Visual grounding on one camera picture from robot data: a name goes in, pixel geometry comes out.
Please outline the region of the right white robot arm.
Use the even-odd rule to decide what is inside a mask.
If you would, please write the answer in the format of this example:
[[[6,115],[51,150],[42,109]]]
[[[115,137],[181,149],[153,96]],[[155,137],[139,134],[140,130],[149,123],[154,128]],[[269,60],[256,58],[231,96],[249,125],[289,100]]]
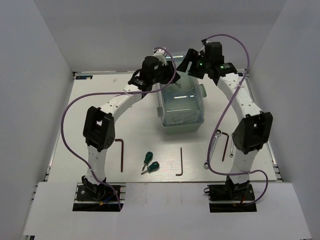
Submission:
[[[232,134],[236,151],[226,176],[230,184],[225,187],[226,195],[236,200],[244,193],[242,185],[249,183],[256,155],[269,139],[273,116],[262,111],[243,88],[245,78],[239,76],[232,63],[225,62],[220,42],[204,43],[200,51],[188,49],[177,69],[198,79],[208,76],[224,93],[236,114],[238,125]]]

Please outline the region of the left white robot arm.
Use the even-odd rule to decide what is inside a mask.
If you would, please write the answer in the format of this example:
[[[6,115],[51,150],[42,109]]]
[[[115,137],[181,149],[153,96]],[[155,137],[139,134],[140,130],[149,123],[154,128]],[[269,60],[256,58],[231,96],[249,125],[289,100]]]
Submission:
[[[141,69],[134,72],[122,92],[100,107],[90,107],[87,111],[83,136],[88,149],[86,175],[81,179],[88,187],[88,193],[99,200],[105,196],[105,164],[108,148],[115,140],[115,123],[132,105],[142,100],[153,85],[173,83],[180,79],[175,73],[175,63],[163,62],[159,56],[147,56]]]

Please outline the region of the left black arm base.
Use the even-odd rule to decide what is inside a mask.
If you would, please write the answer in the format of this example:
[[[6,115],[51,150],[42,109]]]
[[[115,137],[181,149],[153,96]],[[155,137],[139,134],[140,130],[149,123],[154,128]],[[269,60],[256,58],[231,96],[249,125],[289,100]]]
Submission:
[[[82,176],[77,184],[72,210],[74,212],[120,212],[125,203],[125,184],[106,186],[93,184]]]

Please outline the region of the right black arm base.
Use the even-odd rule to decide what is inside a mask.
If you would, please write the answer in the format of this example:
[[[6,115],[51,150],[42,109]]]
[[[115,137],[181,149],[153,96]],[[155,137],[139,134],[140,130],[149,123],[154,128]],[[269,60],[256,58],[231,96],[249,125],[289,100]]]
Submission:
[[[257,211],[255,194],[249,180],[234,184],[228,176],[224,184],[210,184],[203,192],[208,195],[211,213],[253,213]]]

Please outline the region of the green plastic toolbox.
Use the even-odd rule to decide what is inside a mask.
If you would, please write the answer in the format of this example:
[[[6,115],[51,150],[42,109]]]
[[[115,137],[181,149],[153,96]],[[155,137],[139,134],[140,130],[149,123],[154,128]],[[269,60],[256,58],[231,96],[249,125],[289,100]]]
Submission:
[[[180,79],[166,88],[158,83],[158,117],[166,134],[195,132],[204,123],[205,107],[203,98],[207,92],[198,79],[186,72],[176,73]]]

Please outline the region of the large ratchet wrench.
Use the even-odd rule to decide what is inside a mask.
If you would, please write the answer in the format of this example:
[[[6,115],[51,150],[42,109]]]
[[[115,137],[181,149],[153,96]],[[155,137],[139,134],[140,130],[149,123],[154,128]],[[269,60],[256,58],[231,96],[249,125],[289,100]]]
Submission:
[[[215,148],[216,148],[216,145],[217,145],[217,142],[218,142],[218,139],[219,137],[221,136],[222,132],[218,129],[215,134],[214,134],[214,137],[213,137],[213,141],[212,141],[212,144],[211,144],[211,147],[210,147],[210,152],[209,152],[209,159],[206,160],[203,164],[203,167],[208,170],[209,167],[208,167],[208,163],[211,161],[212,159],[212,156],[213,156],[213,153],[215,151]]]

